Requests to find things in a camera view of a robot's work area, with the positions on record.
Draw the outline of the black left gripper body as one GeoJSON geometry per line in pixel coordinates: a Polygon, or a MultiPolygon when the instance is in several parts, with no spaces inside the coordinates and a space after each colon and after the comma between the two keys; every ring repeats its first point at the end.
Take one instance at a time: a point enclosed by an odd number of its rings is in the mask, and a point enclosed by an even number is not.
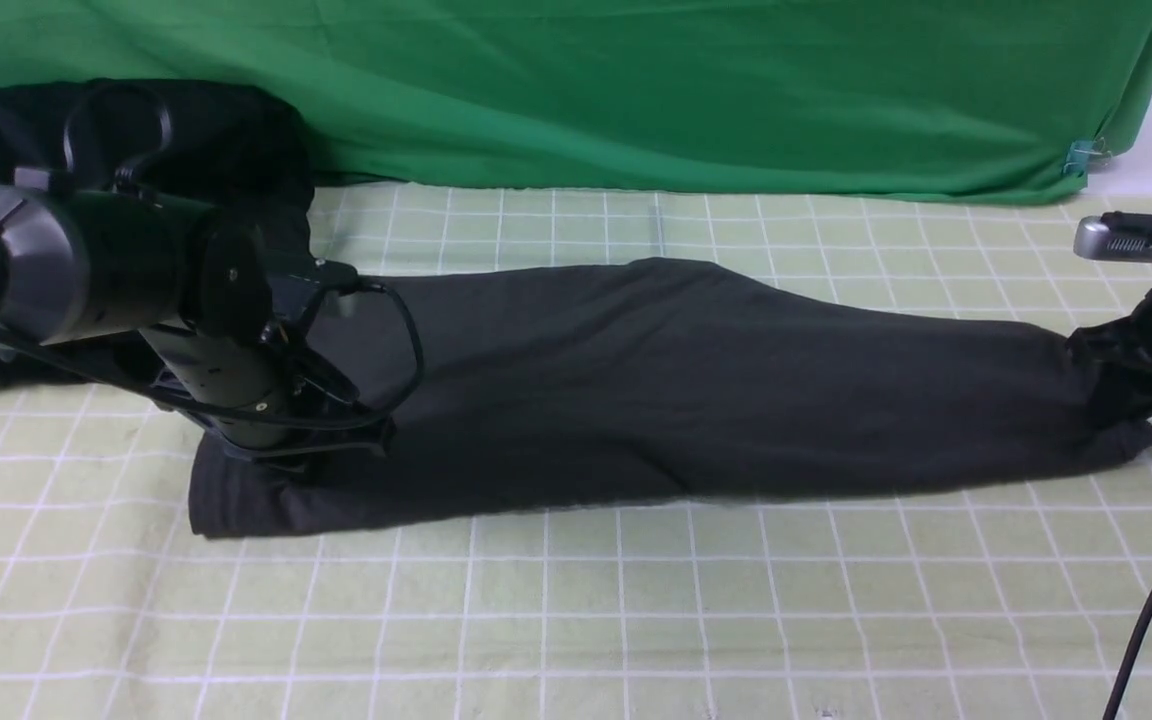
{"type": "Polygon", "coordinates": [[[338,372],[165,370],[152,389],[164,409],[183,414],[238,460],[297,470],[334,450],[387,454],[396,423],[392,401],[370,404],[338,372]]]}

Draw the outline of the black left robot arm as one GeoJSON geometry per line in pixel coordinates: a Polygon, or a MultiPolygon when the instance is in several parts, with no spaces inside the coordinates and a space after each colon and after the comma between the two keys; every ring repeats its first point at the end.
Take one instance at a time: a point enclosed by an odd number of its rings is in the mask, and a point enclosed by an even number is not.
{"type": "Polygon", "coordinates": [[[358,291],[384,286],[200,202],[0,185],[0,348],[147,397],[248,462],[387,450],[410,387],[366,406],[308,343],[326,300],[358,291]]]}

